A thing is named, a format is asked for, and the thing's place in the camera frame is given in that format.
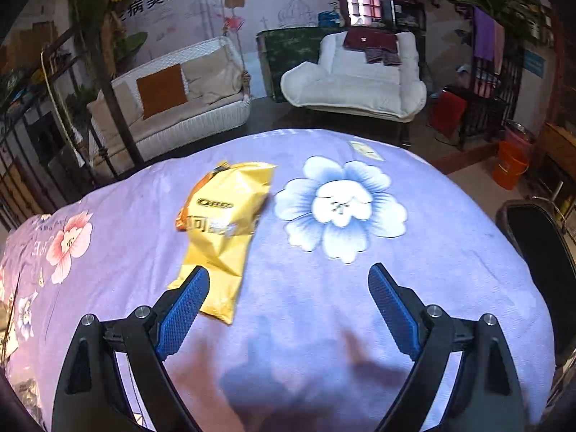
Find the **black trash bin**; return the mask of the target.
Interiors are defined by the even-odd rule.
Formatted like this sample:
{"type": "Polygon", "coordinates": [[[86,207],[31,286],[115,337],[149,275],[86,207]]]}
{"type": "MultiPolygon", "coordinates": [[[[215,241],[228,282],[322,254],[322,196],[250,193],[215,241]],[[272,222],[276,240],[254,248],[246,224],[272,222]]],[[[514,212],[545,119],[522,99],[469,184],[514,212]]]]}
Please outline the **black trash bin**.
{"type": "Polygon", "coordinates": [[[496,224],[527,263],[550,312],[554,356],[565,364],[575,350],[575,261],[551,214],[535,201],[506,201],[496,224]]]}

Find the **yellow Oreo snack bag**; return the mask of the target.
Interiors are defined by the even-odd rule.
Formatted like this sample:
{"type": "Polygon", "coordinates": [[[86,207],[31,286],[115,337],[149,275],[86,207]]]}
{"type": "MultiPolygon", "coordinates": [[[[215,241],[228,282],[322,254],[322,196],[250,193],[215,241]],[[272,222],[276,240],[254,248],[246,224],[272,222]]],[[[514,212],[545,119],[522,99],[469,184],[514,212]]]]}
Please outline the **yellow Oreo snack bag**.
{"type": "Polygon", "coordinates": [[[204,267],[210,289],[201,312],[228,325],[275,169],[264,162],[219,163],[193,186],[175,220],[188,235],[188,250],[168,288],[178,289],[194,267],[204,267]]]}

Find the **orange plastic bucket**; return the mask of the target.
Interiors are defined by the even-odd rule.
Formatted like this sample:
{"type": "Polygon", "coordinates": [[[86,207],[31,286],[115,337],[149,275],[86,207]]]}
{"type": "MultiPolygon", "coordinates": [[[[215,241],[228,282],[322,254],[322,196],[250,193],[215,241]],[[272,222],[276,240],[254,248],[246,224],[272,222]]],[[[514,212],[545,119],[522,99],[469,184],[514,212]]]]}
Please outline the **orange plastic bucket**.
{"type": "Polygon", "coordinates": [[[529,159],[525,152],[508,141],[500,141],[492,178],[500,187],[513,190],[520,178],[529,168],[529,159]]]}

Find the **pink plastic basin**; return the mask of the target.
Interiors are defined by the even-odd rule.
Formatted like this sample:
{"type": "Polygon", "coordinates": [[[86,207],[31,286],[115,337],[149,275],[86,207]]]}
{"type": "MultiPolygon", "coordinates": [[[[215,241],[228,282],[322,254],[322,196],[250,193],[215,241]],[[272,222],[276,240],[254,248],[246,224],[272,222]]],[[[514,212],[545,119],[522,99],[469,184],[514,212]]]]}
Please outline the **pink plastic basin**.
{"type": "Polygon", "coordinates": [[[531,149],[536,139],[535,136],[520,123],[507,121],[505,124],[505,141],[514,144],[518,148],[531,149]]]}

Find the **black metal rack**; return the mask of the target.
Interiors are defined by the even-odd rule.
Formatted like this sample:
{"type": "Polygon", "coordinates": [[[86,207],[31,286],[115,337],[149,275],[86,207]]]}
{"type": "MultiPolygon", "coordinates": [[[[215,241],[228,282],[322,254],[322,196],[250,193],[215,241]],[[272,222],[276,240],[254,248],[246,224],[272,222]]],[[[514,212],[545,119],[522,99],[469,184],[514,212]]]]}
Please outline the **black metal rack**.
{"type": "Polygon", "coordinates": [[[509,106],[510,76],[505,64],[499,73],[493,62],[473,56],[469,87],[463,90],[467,103],[458,129],[457,147],[463,151],[469,139],[496,139],[504,128],[509,106]]]}

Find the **orange brown cushion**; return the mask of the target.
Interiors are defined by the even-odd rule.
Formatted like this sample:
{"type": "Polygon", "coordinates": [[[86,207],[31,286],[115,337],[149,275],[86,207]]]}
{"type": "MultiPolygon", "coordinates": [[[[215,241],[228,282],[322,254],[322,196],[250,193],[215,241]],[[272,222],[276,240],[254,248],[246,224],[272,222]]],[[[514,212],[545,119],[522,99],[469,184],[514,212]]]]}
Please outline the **orange brown cushion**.
{"type": "Polygon", "coordinates": [[[139,78],[137,87],[144,119],[188,101],[179,64],[139,78]]]}

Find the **white wicker sofa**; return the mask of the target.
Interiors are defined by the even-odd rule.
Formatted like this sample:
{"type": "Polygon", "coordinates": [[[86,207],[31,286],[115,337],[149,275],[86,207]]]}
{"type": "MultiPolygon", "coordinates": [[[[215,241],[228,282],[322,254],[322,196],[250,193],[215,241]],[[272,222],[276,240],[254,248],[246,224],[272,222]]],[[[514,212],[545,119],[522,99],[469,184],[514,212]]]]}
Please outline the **white wicker sofa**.
{"type": "Polygon", "coordinates": [[[249,74],[226,36],[153,59],[111,87],[145,162],[236,129],[251,110],[249,74]]]}

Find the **white padded lounge chair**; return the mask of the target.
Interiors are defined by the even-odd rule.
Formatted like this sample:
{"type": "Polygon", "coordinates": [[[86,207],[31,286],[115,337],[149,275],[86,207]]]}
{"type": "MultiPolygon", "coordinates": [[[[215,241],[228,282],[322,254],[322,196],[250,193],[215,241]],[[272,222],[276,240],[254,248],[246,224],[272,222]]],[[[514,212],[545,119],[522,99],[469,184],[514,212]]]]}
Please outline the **white padded lounge chair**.
{"type": "Polygon", "coordinates": [[[320,42],[317,63],[303,62],[283,73],[280,88],[296,107],[351,113],[409,123],[427,103],[413,33],[396,34],[399,66],[367,63],[363,52],[347,50],[342,32],[320,42]]]}

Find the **purple hanging towel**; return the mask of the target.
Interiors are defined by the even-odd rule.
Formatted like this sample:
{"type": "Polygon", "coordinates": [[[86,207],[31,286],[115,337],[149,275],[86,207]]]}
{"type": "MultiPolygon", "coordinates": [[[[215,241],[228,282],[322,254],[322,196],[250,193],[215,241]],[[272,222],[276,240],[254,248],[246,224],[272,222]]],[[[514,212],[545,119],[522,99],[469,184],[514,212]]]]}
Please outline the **purple hanging towel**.
{"type": "Polygon", "coordinates": [[[494,61],[495,21],[480,8],[474,8],[473,54],[479,59],[494,61]]]}

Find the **dark red folded cloth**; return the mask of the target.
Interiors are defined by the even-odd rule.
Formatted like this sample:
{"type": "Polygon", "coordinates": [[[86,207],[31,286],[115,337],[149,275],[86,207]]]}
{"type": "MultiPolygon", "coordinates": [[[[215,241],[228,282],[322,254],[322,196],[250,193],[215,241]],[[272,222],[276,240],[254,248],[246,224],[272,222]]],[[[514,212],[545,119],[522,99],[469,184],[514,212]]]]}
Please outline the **dark red folded cloth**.
{"type": "Polygon", "coordinates": [[[346,50],[363,52],[366,63],[400,66],[397,37],[378,28],[352,27],[347,31],[343,46],[346,50]]]}

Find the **green patterned cabinet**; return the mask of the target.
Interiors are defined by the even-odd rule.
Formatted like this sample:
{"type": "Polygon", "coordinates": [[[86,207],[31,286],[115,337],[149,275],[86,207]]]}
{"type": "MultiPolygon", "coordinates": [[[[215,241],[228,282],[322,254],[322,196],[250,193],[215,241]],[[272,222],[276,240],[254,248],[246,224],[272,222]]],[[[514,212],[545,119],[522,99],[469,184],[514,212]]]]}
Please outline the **green patterned cabinet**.
{"type": "Polygon", "coordinates": [[[280,88],[282,75],[301,63],[317,63],[321,40],[342,31],[341,27],[310,26],[259,32],[256,42],[266,95],[276,103],[285,103],[280,88]]]}

